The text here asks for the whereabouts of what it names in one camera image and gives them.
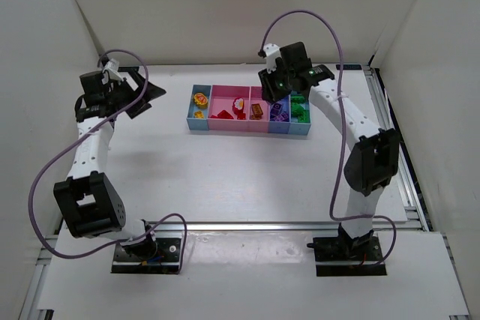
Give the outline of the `light blue left bin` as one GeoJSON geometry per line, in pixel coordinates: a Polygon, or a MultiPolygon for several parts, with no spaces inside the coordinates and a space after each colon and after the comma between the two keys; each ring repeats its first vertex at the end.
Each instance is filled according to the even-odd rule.
{"type": "Polygon", "coordinates": [[[187,114],[187,125],[190,131],[197,131],[197,130],[204,130],[207,131],[209,129],[208,125],[208,116],[209,116],[209,107],[211,104],[211,90],[212,87],[210,85],[193,85],[192,92],[190,95],[190,102],[187,114]],[[208,97],[208,108],[207,109],[199,109],[193,102],[193,95],[197,92],[202,92],[208,97]],[[204,118],[195,118],[194,112],[196,111],[203,111],[204,118]]]}

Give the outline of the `light blue bin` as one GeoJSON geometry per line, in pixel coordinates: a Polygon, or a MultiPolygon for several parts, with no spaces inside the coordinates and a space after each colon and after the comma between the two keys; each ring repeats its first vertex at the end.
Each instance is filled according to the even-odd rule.
{"type": "Polygon", "coordinates": [[[204,130],[207,131],[209,129],[208,125],[208,116],[209,116],[209,107],[211,104],[211,90],[212,87],[210,85],[193,85],[192,92],[190,95],[190,102],[187,114],[187,125],[190,131],[197,131],[197,130],[204,130]],[[208,97],[208,108],[207,109],[199,109],[193,102],[193,95],[197,92],[202,92],[208,97]],[[194,112],[196,111],[203,111],[204,118],[195,118],[194,112]]]}
{"type": "MultiPolygon", "coordinates": [[[[310,117],[310,122],[309,123],[298,123],[297,120],[295,118],[292,117],[292,114],[291,114],[291,96],[292,95],[301,95],[299,94],[298,92],[293,92],[290,96],[289,96],[289,106],[290,106],[290,126],[289,126],[289,135],[298,135],[298,136],[306,136],[308,135],[309,133],[309,130],[311,128],[311,117],[310,117]]],[[[309,102],[306,100],[307,102],[307,110],[310,112],[310,104],[309,102]]]]}

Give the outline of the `purple brown lego piece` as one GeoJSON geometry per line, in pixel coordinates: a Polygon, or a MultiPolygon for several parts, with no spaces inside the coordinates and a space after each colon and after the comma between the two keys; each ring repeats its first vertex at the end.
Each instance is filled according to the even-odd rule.
{"type": "Polygon", "coordinates": [[[287,112],[282,112],[279,115],[276,115],[271,118],[271,121],[276,121],[276,122],[289,122],[290,118],[287,112]]]}

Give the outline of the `green lego brick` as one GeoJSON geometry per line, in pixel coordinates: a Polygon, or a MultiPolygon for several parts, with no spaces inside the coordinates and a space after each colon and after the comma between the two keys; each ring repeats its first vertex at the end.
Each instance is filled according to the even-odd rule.
{"type": "Polygon", "coordinates": [[[307,110],[307,102],[301,95],[292,95],[291,98],[291,114],[298,123],[309,123],[310,113],[307,110]]]}

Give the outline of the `orange brown lego in bin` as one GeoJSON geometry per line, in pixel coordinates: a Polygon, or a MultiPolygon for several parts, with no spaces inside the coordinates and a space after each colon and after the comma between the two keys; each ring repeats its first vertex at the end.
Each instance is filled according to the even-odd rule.
{"type": "Polygon", "coordinates": [[[251,104],[250,113],[251,120],[261,120],[263,118],[263,109],[259,103],[251,104]]]}

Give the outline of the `light blue right bin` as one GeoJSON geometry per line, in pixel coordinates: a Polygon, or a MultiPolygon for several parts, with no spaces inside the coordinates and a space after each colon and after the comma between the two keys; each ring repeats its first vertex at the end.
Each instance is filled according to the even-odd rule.
{"type": "MultiPolygon", "coordinates": [[[[309,133],[309,130],[311,128],[311,117],[310,117],[310,122],[309,123],[298,123],[297,120],[295,118],[292,117],[292,114],[291,114],[291,96],[292,95],[301,95],[299,94],[298,92],[293,92],[290,96],[289,96],[289,106],[290,106],[290,126],[289,126],[289,135],[298,135],[298,136],[306,136],[308,135],[309,133]]],[[[307,110],[310,112],[310,104],[309,102],[306,100],[307,102],[307,110]]]]}

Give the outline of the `red heart lego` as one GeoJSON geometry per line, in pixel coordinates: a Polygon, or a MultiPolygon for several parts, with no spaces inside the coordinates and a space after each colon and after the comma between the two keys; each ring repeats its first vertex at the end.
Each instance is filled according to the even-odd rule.
{"type": "Polygon", "coordinates": [[[235,115],[244,113],[245,100],[243,97],[236,97],[232,102],[232,111],[235,115]]]}

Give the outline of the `large pink bin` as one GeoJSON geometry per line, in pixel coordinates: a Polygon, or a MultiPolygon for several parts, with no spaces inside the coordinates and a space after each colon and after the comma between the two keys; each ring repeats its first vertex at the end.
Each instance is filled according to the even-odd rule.
{"type": "Polygon", "coordinates": [[[250,87],[239,85],[213,85],[211,87],[211,104],[208,114],[208,129],[213,131],[235,131],[247,132],[248,119],[238,120],[237,115],[233,113],[232,104],[236,97],[244,98],[244,113],[249,115],[248,105],[250,100],[250,87]],[[220,111],[226,110],[233,119],[213,119],[211,115],[217,115],[220,111]]]}

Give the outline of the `small pink bin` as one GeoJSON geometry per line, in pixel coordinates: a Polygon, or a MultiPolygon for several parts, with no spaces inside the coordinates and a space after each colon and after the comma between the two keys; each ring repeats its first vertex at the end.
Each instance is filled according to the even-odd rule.
{"type": "Polygon", "coordinates": [[[267,133],[269,130],[269,104],[262,99],[262,88],[260,86],[252,86],[250,89],[249,115],[247,118],[248,130],[250,132],[267,133]],[[250,113],[252,103],[259,103],[261,105],[263,110],[263,118],[261,120],[251,120],[250,113]]]}

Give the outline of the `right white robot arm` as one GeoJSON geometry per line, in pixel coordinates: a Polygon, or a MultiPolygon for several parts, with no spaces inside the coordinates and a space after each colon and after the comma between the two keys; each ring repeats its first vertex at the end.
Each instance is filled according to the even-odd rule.
{"type": "Polygon", "coordinates": [[[343,92],[341,72],[313,65],[302,42],[262,46],[266,68],[259,72],[262,98],[269,103],[296,92],[320,110],[342,136],[340,176],[350,187],[346,213],[336,220],[348,241],[365,242],[383,190],[398,172],[400,136],[367,117],[343,92]]]}

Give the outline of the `dark blue bin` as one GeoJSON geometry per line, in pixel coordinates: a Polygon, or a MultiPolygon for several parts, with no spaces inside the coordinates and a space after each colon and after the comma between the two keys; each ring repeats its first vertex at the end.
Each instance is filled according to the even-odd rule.
{"type": "Polygon", "coordinates": [[[278,103],[283,104],[283,112],[287,112],[289,115],[289,122],[276,122],[276,121],[271,121],[271,116],[270,116],[270,108],[269,107],[269,122],[268,122],[268,131],[270,133],[278,133],[278,134],[288,134],[289,128],[290,128],[290,104],[288,101],[288,98],[284,98],[278,103]]]}

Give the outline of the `yellow pineapple lego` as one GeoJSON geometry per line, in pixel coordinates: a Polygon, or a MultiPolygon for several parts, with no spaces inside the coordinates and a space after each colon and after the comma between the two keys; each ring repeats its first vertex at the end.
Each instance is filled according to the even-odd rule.
{"type": "Polygon", "coordinates": [[[195,93],[192,99],[199,109],[207,109],[209,106],[209,98],[202,92],[195,93]]]}

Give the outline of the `purple flower lego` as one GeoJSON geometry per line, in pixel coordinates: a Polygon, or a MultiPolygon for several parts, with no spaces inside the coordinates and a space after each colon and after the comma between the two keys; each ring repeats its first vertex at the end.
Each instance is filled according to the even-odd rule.
{"type": "Polygon", "coordinates": [[[270,108],[270,116],[277,117],[283,111],[284,105],[282,103],[273,103],[270,108]]]}

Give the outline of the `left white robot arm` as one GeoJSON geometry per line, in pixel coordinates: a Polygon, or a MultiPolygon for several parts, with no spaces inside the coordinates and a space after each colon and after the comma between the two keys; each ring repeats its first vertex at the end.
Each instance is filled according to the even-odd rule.
{"type": "Polygon", "coordinates": [[[107,177],[107,157],[115,113],[126,107],[134,119],[166,92],[146,81],[138,67],[97,70],[80,76],[80,82],[84,93],[74,111],[78,134],[85,141],[76,148],[66,179],[54,185],[55,200],[75,238],[120,240],[127,253],[146,259],[158,250],[155,237],[145,221],[128,219],[107,177]]]}

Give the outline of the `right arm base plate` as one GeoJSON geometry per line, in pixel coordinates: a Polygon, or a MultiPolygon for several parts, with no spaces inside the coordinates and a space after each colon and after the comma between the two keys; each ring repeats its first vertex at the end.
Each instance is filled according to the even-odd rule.
{"type": "Polygon", "coordinates": [[[386,266],[378,264],[383,258],[379,238],[348,252],[338,238],[313,238],[307,248],[313,250],[318,277],[383,277],[386,266]]]}

